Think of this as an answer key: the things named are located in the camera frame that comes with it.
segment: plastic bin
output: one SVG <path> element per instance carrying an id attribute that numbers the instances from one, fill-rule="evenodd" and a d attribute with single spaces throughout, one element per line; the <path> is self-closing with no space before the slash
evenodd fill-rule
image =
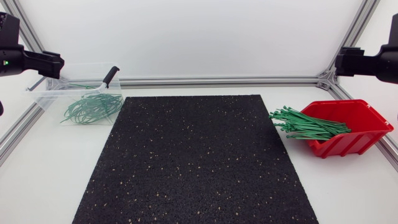
<path id="1" fill-rule="evenodd" d="M 65 65 L 61 70 L 61 79 L 46 78 L 34 89 L 27 88 L 26 92 L 33 97 L 35 102 L 46 113 L 51 114 L 51 117 L 55 118 L 58 124 L 82 124 L 72 119 L 65 120 L 65 112 L 69 106 L 80 101 L 82 98 L 111 95 L 117 97 L 117 99 L 121 99 L 120 104 L 123 104 L 118 74 L 116 73 L 109 83 L 109 88 L 103 83 L 105 76 L 113 66 L 115 66 L 113 63 Z M 107 102 L 106 100 L 99 99 L 95 102 L 92 100 L 90 102 L 85 105 L 95 108 L 95 110 L 91 110 L 91 114 L 95 114 L 98 110 L 112 111 L 114 113 L 104 116 L 99 121 L 84 124 L 113 124 L 115 122 L 119 110 L 114 110 L 115 107 L 111 107 L 108 103 L 105 103 Z"/>
<path id="2" fill-rule="evenodd" d="M 364 154 L 394 128 L 363 100 L 316 101 L 302 113 L 320 119 L 346 123 L 352 133 L 339 134 L 327 141 L 306 140 L 316 156 Z"/>

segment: aluminum frame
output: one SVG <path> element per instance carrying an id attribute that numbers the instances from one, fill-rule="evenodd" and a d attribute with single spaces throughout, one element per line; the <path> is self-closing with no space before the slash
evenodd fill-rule
<path id="1" fill-rule="evenodd" d="M 337 48 L 333 60 L 325 71 L 315 76 L 307 77 L 234 77 L 234 78 L 162 78 L 162 79 L 137 79 L 121 78 L 121 88 L 204 88 L 204 87 L 241 87 L 241 86 L 316 86 L 322 88 L 337 100 L 352 99 L 352 96 L 339 85 L 338 77 L 335 75 L 334 62 L 342 46 L 352 47 L 360 38 L 368 21 L 380 0 L 363 0 L 354 20 L 352 21 L 343 41 Z M 44 46 L 32 25 L 30 24 L 21 4 L 18 0 L 0 0 L 7 13 L 21 19 L 21 33 L 26 47 L 34 52 L 42 52 Z M 14 123 L 9 131 L 0 139 L 0 166 L 8 155 L 18 145 L 19 141 L 26 135 L 29 129 L 41 117 L 44 110 L 36 103 Z M 389 136 L 383 137 L 376 143 L 379 150 L 387 157 L 392 166 L 398 171 L 398 144 Z"/>

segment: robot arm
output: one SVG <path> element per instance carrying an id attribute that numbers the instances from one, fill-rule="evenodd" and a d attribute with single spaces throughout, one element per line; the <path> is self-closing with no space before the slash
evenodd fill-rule
<path id="1" fill-rule="evenodd" d="M 380 81 L 398 84 L 398 14 L 392 18 L 389 42 L 376 56 L 364 56 L 358 47 L 343 47 L 337 55 L 336 75 L 373 75 Z"/>
<path id="2" fill-rule="evenodd" d="M 0 12 L 0 77 L 33 69 L 45 77 L 59 79 L 61 68 L 65 64 L 60 54 L 26 51 L 23 45 L 18 44 L 18 37 L 19 19 Z"/>

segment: speckled mat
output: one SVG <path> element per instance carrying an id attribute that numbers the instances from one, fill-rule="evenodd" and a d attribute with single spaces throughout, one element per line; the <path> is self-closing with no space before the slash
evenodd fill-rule
<path id="1" fill-rule="evenodd" d="M 259 95 L 127 98 L 74 223 L 318 223 Z"/>

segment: bundle of cable ties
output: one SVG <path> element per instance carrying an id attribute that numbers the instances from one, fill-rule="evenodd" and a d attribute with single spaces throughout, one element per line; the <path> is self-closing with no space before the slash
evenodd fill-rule
<path id="1" fill-rule="evenodd" d="M 94 89 L 92 86 L 83 86 L 86 89 Z M 64 121 L 72 121 L 76 124 L 91 124 L 108 118 L 118 112 L 123 105 L 123 96 L 119 94 L 98 94 L 82 96 L 80 100 L 72 103 L 66 112 Z"/>
<path id="2" fill-rule="evenodd" d="M 281 110 L 271 112 L 269 118 L 285 122 L 274 124 L 274 126 L 280 126 L 281 131 L 295 132 L 287 138 L 327 141 L 337 134 L 351 132 L 345 123 L 313 118 L 286 106 Z"/>

